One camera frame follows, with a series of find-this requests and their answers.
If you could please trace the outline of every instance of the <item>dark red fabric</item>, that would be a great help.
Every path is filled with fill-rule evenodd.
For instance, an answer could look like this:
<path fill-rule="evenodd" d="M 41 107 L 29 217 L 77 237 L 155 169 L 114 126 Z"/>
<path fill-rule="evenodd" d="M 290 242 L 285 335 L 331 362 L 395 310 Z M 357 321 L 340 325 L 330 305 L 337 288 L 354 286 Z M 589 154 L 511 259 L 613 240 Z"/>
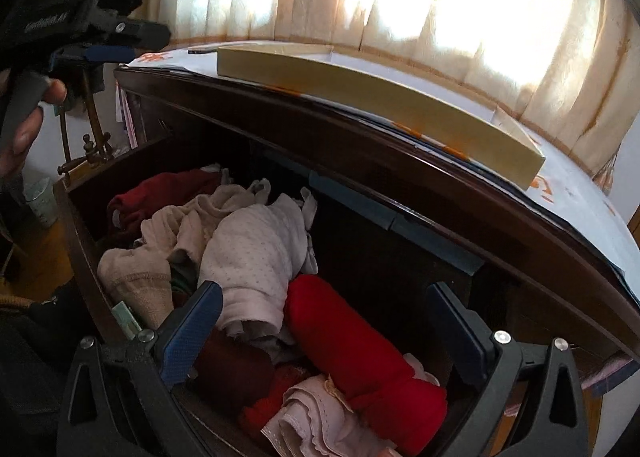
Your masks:
<path fill-rule="evenodd" d="M 274 368 L 269 355 L 214 329 L 193 364 L 196 389 L 216 409 L 237 416 L 267 397 Z"/>
<path fill-rule="evenodd" d="M 110 234 L 140 237 L 140 223 L 165 206 L 182 206 L 196 195 L 212 194 L 220 186 L 219 172 L 200 169 L 180 173 L 159 173 L 122 195 L 116 195 L 107 206 Z M 120 227 L 113 225 L 113 212 L 120 211 Z"/>
<path fill-rule="evenodd" d="M 285 322 L 380 438 L 410 456 L 424 449 L 447 413 L 446 390 L 415 379 L 402 354 L 319 277 L 289 284 Z"/>
<path fill-rule="evenodd" d="M 278 367 L 271 381 L 269 395 L 259 399 L 254 405 L 243 408 L 242 413 L 238 416 L 238 424 L 242 431 L 252 439 L 261 442 L 264 436 L 260 430 L 282 408 L 284 393 L 293 385 L 297 385 L 309 377 L 311 374 L 301 367 L 293 365 Z"/>

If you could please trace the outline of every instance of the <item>finger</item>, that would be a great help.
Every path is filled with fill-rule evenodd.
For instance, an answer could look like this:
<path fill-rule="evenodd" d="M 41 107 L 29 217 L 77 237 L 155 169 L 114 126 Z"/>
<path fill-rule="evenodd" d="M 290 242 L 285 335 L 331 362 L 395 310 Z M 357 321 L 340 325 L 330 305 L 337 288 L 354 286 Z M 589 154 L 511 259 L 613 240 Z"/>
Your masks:
<path fill-rule="evenodd" d="M 11 73 L 11 69 L 5 69 L 0 72 L 0 96 L 4 96 L 6 92 L 7 85 L 9 84 L 9 74 Z"/>
<path fill-rule="evenodd" d="M 44 100 L 47 103 L 61 104 L 66 98 L 66 87 L 60 80 L 51 80 L 47 92 L 44 93 Z"/>
<path fill-rule="evenodd" d="M 5 148 L 0 153 L 0 178 L 11 179 L 22 170 L 24 161 L 27 159 L 29 149 L 19 155 L 15 155 L 10 147 Z"/>
<path fill-rule="evenodd" d="M 44 114 L 42 109 L 38 106 L 31 114 L 29 114 L 27 119 L 21 122 L 14 135 L 14 155 L 20 155 L 29 149 L 33 144 L 33 141 L 38 137 L 43 119 Z"/>
<path fill-rule="evenodd" d="M 14 157 L 14 161 L 13 161 L 14 169 L 10 170 L 9 173 L 7 173 L 7 175 L 4 176 L 5 180 L 13 179 L 18 174 L 20 174 L 20 172 L 24 168 L 24 164 L 27 160 L 28 153 L 29 151 L 26 151 L 22 155 L 19 155 L 18 157 Z"/>

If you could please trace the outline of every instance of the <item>beige box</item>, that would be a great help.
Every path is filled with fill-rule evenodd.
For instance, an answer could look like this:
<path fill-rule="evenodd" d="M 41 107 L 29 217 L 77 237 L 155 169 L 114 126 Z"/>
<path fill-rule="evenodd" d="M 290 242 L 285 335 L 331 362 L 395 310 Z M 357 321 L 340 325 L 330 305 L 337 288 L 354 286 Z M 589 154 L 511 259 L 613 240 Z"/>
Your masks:
<path fill-rule="evenodd" d="M 217 50 L 220 76 L 371 112 L 473 159 L 524 190 L 545 161 L 529 135 L 503 110 L 496 110 L 495 124 L 488 123 L 414 88 L 323 60 L 330 58 L 331 46 L 259 43 Z"/>

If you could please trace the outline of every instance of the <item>folded fabric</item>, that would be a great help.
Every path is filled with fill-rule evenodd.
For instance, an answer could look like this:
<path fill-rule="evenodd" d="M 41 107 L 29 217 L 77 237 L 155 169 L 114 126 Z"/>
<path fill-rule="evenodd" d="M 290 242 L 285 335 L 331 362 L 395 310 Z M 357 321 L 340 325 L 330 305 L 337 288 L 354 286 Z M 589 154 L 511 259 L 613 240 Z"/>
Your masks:
<path fill-rule="evenodd" d="M 198 266 L 188 257 L 180 262 L 170 262 L 171 291 L 191 296 L 196 292 L 198 284 Z"/>
<path fill-rule="evenodd" d="M 274 365 L 289 363 L 289 361 L 304 357 L 304 353 L 296 345 L 296 341 L 284 325 L 277 336 L 263 336 L 249 340 L 247 343 L 252 347 L 264 350 Z"/>
<path fill-rule="evenodd" d="M 284 393 L 309 377 L 311 374 L 302 367 L 293 365 L 277 367 L 271 380 L 269 395 L 259 399 L 250 407 L 242 409 L 242 413 L 238 416 L 240 428 L 249 437 L 260 442 L 264 438 L 260 431 L 282 408 Z"/>
<path fill-rule="evenodd" d="M 108 250 L 98 277 L 113 302 L 126 303 L 146 327 L 157 329 L 174 309 L 169 263 L 147 246 Z"/>
<path fill-rule="evenodd" d="M 270 206 L 254 204 L 224 218 L 202 256 L 198 285 L 222 287 L 216 326 L 244 341 L 278 335 L 289 281 L 300 270 L 316 273 L 307 230 L 317 203 L 307 188 L 303 202 L 281 194 Z"/>
<path fill-rule="evenodd" d="M 421 379 L 423 381 L 427 381 L 428 383 L 433 383 L 438 387 L 440 386 L 438 378 L 433 374 L 425 372 L 422 363 L 420 363 L 420 361 L 418 361 L 418 358 L 416 358 L 413 354 L 407 353 L 403 356 L 403 358 L 404 361 L 409 363 L 409 365 L 411 365 L 412 369 L 414 370 L 415 379 Z"/>
<path fill-rule="evenodd" d="M 117 303 L 124 301 L 146 327 L 158 328 L 173 310 L 170 263 L 191 260 L 197 268 L 220 221 L 245 206 L 264 204 L 271 190 L 267 179 L 248 189 L 230 184 L 213 195 L 198 195 L 184 206 L 166 206 L 141 225 L 144 244 L 109 249 L 98 264 L 98 277 Z"/>
<path fill-rule="evenodd" d="M 391 443 L 332 395 L 326 381 L 314 376 L 289 389 L 262 433 L 282 457 L 377 457 Z"/>
<path fill-rule="evenodd" d="M 165 206 L 180 206 L 196 195 L 212 194 L 221 182 L 217 170 L 194 169 L 180 173 L 159 173 L 141 182 L 107 205 L 110 235 L 140 236 L 140 224 Z"/>
<path fill-rule="evenodd" d="M 444 421 L 444 389 L 414 379 L 402 354 L 319 277 L 289 284 L 285 316 L 300 348 L 381 439 L 411 456 L 424 449 Z"/>
<path fill-rule="evenodd" d="M 200 394 L 221 412 L 237 416 L 242 407 L 267 397 L 274 368 L 267 353 L 214 329 L 193 364 Z"/>

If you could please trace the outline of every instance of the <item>dark cloth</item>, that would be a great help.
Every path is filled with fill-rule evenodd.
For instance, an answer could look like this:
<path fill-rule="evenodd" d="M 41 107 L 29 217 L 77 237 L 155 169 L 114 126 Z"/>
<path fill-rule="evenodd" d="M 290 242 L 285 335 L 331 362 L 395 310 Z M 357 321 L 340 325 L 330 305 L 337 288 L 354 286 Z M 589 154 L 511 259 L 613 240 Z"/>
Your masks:
<path fill-rule="evenodd" d="M 196 389 L 216 409 L 233 417 L 267 397 L 274 368 L 269 355 L 214 329 L 194 365 Z"/>
<path fill-rule="evenodd" d="M 311 373 L 303 367 L 279 366 L 271 381 L 269 395 L 250 407 L 242 408 L 242 413 L 238 416 L 238 424 L 242 431 L 255 441 L 262 442 L 264 436 L 260 431 L 282 408 L 284 393 L 308 377 L 311 377 Z"/>
<path fill-rule="evenodd" d="M 55 455 L 65 381 L 66 374 L 42 361 L 11 321 L 0 319 L 0 454 L 38 455 L 37 449 Z M 21 453 L 7 450 L 22 445 Z"/>
<path fill-rule="evenodd" d="M 171 268 L 172 293 L 184 293 L 191 296 L 198 287 L 198 268 L 193 260 L 186 258 L 182 262 L 169 262 Z"/>
<path fill-rule="evenodd" d="M 55 455 L 66 375 L 85 335 L 98 332 L 74 280 L 0 316 L 0 455 Z"/>
<path fill-rule="evenodd" d="M 74 280 L 58 287 L 49 300 L 31 304 L 26 314 L 10 321 L 43 361 L 64 373 L 80 340 L 98 336 Z"/>
<path fill-rule="evenodd" d="M 212 194 L 221 180 L 219 172 L 200 169 L 164 172 L 146 179 L 128 192 L 116 195 L 107 205 L 110 237 L 114 241 L 135 241 L 142 235 L 140 224 L 143 220 L 165 206 L 182 206 L 196 195 Z"/>

